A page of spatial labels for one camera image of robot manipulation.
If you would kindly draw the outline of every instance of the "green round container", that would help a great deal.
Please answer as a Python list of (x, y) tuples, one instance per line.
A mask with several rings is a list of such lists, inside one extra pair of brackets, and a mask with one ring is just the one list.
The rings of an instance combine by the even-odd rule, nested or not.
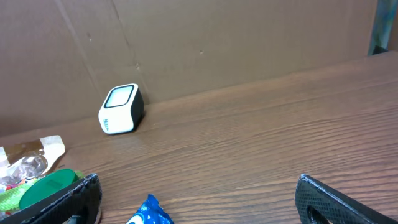
[(45, 176), (31, 186), (22, 196), (19, 201), (19, 209), (27, 208), (45, 199), (59, 190), (68, 187), (78, 179), (79, 177), (75, 174), (75, 171), (71, 169), (58, 170)]

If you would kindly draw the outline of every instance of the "device screen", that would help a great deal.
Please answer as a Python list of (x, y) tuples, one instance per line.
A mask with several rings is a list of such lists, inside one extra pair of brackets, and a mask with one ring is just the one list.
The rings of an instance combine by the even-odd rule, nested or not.
[(125, 105), (129, 101), (133, 86), (124, 86), (114, 89), (105, 103), (105, 108)]

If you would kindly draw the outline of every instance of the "blue foil bag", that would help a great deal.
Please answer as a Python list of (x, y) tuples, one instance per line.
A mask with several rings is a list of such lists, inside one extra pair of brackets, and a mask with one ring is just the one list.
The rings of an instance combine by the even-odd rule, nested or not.
[(147, 200), (126, 224), (174, 224), (174, 222), (159, 206), (155, 196), (148, 195)]

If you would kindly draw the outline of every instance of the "white cube device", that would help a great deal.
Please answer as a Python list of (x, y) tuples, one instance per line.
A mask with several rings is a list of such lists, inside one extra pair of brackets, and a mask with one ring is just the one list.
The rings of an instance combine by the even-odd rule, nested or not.
[(137, 128), (144, 114), (144, 100), (137, 84), (113, 88), (98, 113), (99, 123), (106, 134), (118, 134)]

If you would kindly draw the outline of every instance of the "wooden table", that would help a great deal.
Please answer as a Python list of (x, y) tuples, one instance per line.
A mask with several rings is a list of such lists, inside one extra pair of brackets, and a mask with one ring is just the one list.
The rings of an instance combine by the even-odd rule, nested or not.
[(60, 134), (58, 165), (99, 174), (102, 223), (126, 222), (147, 194), (175, 223), (299, 223), (302, 173), (398, 219), (398, 53), (146, 111), (135, 133), (107, 136), (88, 118), (0, 143)]

